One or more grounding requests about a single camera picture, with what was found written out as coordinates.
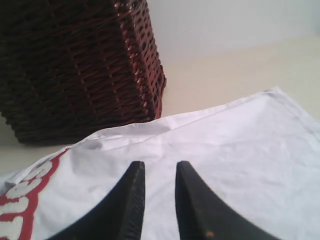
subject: white cloth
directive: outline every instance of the white cloth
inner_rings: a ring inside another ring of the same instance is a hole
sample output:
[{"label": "white cloth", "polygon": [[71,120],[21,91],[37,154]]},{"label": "white cloth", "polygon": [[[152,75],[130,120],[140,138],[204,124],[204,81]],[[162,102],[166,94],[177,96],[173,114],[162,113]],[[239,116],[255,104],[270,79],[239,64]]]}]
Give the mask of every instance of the white cloth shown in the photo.
[{"label": "white cloth", "polygon": [[[282,240],[320,239],[320,125],[278,88],[210,109],[100,130],[67,149],[38,194],[33,240],[85,215],[132,161],[145,162],[142,240],[179,239],[174,194],[179,161],[191,162],[220,198],[270,234]],[[0,176],[0,193],[4,181],[18,184],[63,151],[13,177]]]}]

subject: floor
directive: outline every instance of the floor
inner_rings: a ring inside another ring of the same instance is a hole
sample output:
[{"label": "floor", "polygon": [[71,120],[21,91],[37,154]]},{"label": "floor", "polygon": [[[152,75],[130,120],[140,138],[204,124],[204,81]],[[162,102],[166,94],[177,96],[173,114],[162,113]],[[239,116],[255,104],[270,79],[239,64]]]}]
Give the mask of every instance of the floor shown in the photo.
[{"label": "floor", "polygon": [[[278,86],[320,120],[318,36],[163,67],[167,77],[163,117],[218,106]],[[24,168],[62,147],[21,145],[0,119],[0,173]]]}]

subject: black metal tip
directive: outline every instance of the black metal tip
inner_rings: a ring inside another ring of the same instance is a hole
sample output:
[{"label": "black metal tip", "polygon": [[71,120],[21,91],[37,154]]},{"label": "black metal tip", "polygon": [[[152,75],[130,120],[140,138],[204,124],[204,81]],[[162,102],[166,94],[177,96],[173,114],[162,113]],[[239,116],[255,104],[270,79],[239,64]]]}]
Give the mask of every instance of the black metal tip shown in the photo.
[{"label": "black metal tip", "polygon": [[181,240],[277,240],[225,204],[187,161],[176,166],[175,208]]},{"label": "black metal tip", "polygon": [[145,164],[134,161],[95,208],[49,240],[140,240],[145,191]]}]

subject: white sheet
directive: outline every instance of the white sheet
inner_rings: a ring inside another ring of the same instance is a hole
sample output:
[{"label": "white sheet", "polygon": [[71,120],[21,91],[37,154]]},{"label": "white sheet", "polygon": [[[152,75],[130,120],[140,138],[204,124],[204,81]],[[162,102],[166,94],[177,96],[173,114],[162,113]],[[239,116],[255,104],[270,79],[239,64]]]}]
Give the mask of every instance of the white sheet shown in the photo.
[{"label": "white sheet", "polygon": [[[39,193],[32,237],[46,239],[79,219],[132,161],[144,161],[141,239],[177,240],[176,164],[190,161],[220,198],[260,228],[282,240],[319,240],[319,140],[320,125],[278,88],[210,109],[98,131],[61,157]],[[0,180],[18,184],[57,154]]]}]

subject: red outline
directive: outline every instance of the red outline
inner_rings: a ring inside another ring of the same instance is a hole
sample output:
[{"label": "red outline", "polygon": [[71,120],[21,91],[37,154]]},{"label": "red outline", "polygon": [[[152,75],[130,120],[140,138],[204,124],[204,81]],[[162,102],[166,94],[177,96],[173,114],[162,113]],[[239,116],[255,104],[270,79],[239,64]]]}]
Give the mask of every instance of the red outline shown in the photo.
[{"label": "red outline", "polygon": [[[25,197],[29,199],[29,204],[24,212],[6,213],[0,216],[1,222],[12,222],[15,217],[18,217],[18,216],[23,217],[22,229],[21,229],[20,237],[18,238],[18,240],[30,240],[32,231],[33,231],[34,213],[37,209],[38,201],[39,201],[38,195],[47,186],[50,180],[50,177],[52,176],[53,173],[55,173],[55,171],[59,166],[60,157],[63,154],[65,154],[67,151],[68,149],[66,149],[64,152],[60,153],[58,156],[50,160],[52,162],[52,168],[50,169],[50,171],[46,175],[41,177],[41,183],[38,186],[36,186],[31,192],[25,195]],[[22,182],[31,183],[35,178],[36,177],[33,177],[28,181],[21,181],[21,183]],[[15,203],[17,201],[18,201],[17,198],[15,198],[14,200],[8,199],[6,197],[6,194],[3,194],[0,197],[0,206],[3,206],[7,203]],[[8,239],[6,237],[0,237],[0,240],[8,240]]]}]

